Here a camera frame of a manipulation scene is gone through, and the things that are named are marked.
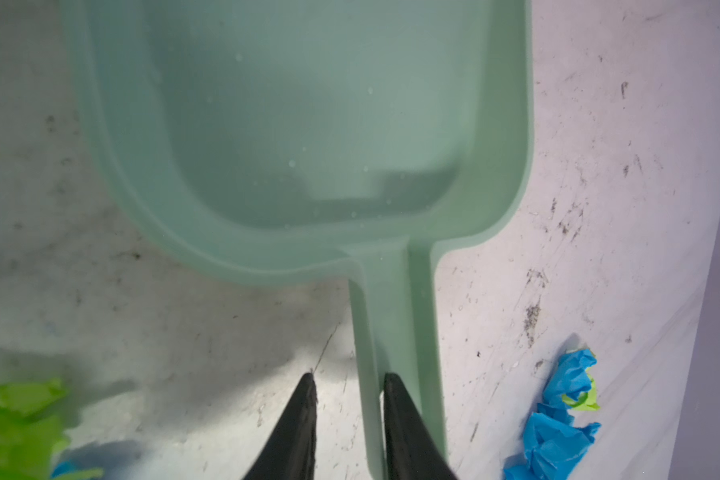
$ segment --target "scuff mark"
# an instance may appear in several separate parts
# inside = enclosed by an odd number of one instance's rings
[[[528,281],[525,283],[526,285],[530,283],[530,281],[534,278],[538,278],[541,281],[541,288],[547,288],[547,283],[549,283],[549,279],[547,278],[547,274],[545,274],[543,270],[539,271],[529,268],[528,272],[525,275],[526,277],[528,277]]]
[[[480,422],[477,422],[474,424],[474,430],[472,430],[472,436],[469,437],[469,442],[472,443],[472,440],[474,440],[474,434],[478,432],[478,427],[480,426]]]
[[[637,168],[640,169],[640,172],[643,173],[643,164],[640,162],[640,156],[635,154],[635,165],[637,165]]]
[[[331,342],[331,339],[336,334],[336,330],[338,330],[338,326],[341,324],[342,324],[342,322],[338,321],[336,323],[336,327],[334,327],[333,331],[328,336],[328,339],[326,340],[326,344],[322,347],[322,352],[320,352],[320,357],[317,359],[317,363],[315,364],[315,368],[312,369],[312,372],[317,373],[317,367],[320,366],[320,361],[322,360],[322,356],[326,354],[326,349],[328,348],[328,344]]]
[[[582,187],[586,187],[586,179],[584,178],[584,168],[577,165],[576,170],[578,170],[578,172],[579,172],[579,184]]]

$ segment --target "crumpled green paper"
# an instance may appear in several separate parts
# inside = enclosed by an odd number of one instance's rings
[[[58,416],[42,416],[43,410],[67,395],[61,380],[47,383],[0,385],[0,480],[48,480],[55,454],[67,446],[64,427]],[[76,472],[59,480],[101,478],[97,468]]]

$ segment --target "crumpled blue paper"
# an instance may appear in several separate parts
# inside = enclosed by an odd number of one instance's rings
[[[507,480],[565,480],[595,441],[599,423],[573,427],[574,418],[564,396],[578,399],[592,389],[586,369],[597,360],[590,350],[563,355],[558,368],[544,389],[544,403],[528,418],[523,432],[527,465],[504,470]]]
[[[560,357],[557,370],[544,389],[544,403],[554,408],[568,408],[563,400],[564,396],[577,400],[592,389],[592,380],[586,374],[586,369],[596,363],[597,359],[589,349],[566,353]]]

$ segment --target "green plastic dustpan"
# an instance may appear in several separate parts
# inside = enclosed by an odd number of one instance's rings
[[[403,378],[445,455],[432,275],[516,209],[530,168],[520,0],[63,0],[112,195],[223,279],[350,279],[368,465]]]

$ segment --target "dirt speck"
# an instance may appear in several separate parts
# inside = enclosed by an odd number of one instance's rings
[[[535,305],[528,305],[525,309],[525,322],[523,324],[523,330],[528,338],[528,347],[534,346],[536,339],[534,334],[536,333],[536,325],[539,321],[539,313],[541,313],[541,300],[536,302]]]
[[[586,187],[586,178],[584,178],[584,168],[579,165],[576,166],[576,170],[579,172],[579,185]]]
[[[53,193],[58,196],[63,196],[67,194],[67,183],[63,180],[60,181],[58,184],[56,184],[56,187],[53,189]]]

